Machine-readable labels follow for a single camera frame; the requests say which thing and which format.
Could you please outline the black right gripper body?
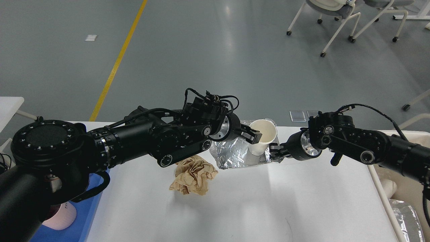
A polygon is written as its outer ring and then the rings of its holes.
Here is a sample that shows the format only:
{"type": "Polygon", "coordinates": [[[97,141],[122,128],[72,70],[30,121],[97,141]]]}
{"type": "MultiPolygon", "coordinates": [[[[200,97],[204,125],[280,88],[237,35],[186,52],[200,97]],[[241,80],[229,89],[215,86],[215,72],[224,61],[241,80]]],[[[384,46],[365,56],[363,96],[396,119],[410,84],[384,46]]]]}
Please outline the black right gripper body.
{"type": "Polygon", "coordinates": [[[321,155],[321,150],[312,146],[307,130],[301,130],[290,136],[286,141],[286,149],[290,156],[298,161],[317,158],[321,155]]]}

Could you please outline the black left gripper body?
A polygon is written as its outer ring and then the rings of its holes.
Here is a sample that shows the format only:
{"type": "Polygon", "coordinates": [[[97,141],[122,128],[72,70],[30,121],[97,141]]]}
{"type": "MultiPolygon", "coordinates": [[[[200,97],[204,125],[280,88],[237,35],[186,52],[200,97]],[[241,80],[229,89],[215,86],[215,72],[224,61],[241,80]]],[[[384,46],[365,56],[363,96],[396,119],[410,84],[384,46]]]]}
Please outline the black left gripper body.
{"type": "Polygon", "coordinates": [[[215,142],[228,142],[238,138],[241,133],[241,121],[238,116],[227,114],[218,133],[209,135],[209,139],[215,142]]]}

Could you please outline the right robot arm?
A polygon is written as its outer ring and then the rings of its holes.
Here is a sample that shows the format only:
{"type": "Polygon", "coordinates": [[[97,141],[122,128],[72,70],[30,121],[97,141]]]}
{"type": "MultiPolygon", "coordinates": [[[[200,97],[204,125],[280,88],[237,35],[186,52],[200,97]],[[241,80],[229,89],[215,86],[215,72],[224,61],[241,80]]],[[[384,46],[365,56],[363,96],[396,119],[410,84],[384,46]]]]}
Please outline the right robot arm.
{"type": "Polygon", "coordinates": [[[392,170],[419,182],[423,186],[422,207],[426,222],[429,222],[429,165],[430,150],[410,142],[398,124],[386,114],[396,134],[386,135],[377,130],[356,128],[351,116],[345,115],[357,103],[341,106],[334,112],[318,111],[310,116],[307,127],[302,127],[282,143],[269,144],[272,158],[294,158],[298,161],[317,158],[325,149],[334,155],[330,161],[337,166],[343,156],[362,164],[374,165],[392,170]]]}

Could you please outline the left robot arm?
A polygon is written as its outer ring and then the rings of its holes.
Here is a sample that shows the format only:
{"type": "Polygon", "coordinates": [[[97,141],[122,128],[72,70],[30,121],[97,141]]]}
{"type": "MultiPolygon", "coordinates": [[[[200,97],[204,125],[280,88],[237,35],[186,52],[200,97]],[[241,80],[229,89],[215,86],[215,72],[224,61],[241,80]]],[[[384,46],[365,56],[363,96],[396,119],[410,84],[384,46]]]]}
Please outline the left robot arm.
{"type": "Polygon", "coordinates": [[[88,131],[83,123],[42,117],[12,138],[15,166],[1,174],[1,241],[26,242],[55,206],[100,194],[108,170],[144,155],[167,167],[236,138],[262,134],[241,124],[231,95],[201,95],[182,109],[138,106],[121,121],[88,131]]]}

